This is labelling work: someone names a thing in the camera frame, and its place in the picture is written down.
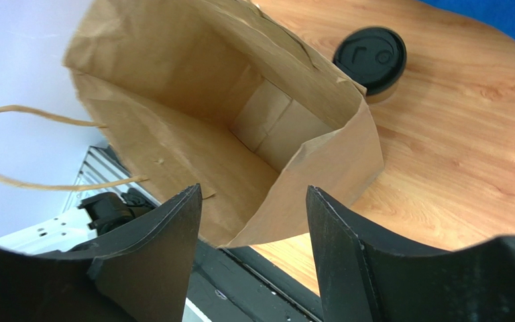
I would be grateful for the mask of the brown paper bag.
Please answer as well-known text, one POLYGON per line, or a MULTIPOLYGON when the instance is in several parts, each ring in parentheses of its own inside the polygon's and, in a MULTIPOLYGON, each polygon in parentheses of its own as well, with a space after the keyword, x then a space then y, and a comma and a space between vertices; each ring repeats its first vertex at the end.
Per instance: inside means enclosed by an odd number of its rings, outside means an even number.
POLYGON ((131 180, 199 184, 218 248, 308 231, 308 186, 354 203, 384 159, 364 88, 250 1, 94 1, 64 55, 131 180))

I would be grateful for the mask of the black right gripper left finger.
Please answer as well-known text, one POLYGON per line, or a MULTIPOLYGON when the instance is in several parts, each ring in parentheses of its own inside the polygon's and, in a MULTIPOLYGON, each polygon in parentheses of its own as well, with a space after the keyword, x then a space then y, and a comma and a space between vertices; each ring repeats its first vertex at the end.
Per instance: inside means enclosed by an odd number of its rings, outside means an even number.
POLYGON ((0 248, 0 321, 181 321, 201 211, 195 184, 67 252, 0 248))

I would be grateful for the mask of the brown paper coffee cup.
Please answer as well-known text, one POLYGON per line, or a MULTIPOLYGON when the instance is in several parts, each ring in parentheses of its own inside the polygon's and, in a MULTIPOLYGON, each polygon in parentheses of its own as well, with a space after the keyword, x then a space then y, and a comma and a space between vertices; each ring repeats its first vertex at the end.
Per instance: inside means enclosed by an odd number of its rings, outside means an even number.
POLYGON ((370 84, 366 87, 365 101, 371 105, 387 100, 396 92, 399 82, 400 80, 397 79, 394 82, 382 81, 370 84))

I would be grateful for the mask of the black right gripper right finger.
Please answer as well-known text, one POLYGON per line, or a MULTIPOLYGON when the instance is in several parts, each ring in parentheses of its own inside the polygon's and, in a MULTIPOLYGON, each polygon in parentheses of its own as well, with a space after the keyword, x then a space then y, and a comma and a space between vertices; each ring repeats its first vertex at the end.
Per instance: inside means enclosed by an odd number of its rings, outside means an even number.
POLYGON ((454 252, 306 192, 325 321, 515 321, 515 235, 454 252))

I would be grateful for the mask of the black plastic cup lid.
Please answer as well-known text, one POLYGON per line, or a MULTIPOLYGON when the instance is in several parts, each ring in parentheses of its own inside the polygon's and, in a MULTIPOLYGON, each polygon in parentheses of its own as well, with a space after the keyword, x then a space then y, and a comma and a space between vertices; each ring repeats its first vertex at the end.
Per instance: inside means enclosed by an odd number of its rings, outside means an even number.
POLYGON ((366 88, 366 95, 379 95, 401 78, 408 54, 404 40, 385 27, 362 28, 349 34, 337 47, 332 63, 366 88))

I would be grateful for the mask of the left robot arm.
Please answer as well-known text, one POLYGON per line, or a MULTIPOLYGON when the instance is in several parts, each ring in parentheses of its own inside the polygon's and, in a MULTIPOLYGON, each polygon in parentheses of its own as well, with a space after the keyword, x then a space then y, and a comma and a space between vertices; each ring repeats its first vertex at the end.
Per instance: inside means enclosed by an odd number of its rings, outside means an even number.
POLYGON ((61 215, 0 237, 0 248, 27 255, 67 252, 145 215, 158 205, 135 188, 120 195, 99 193, 61 215))

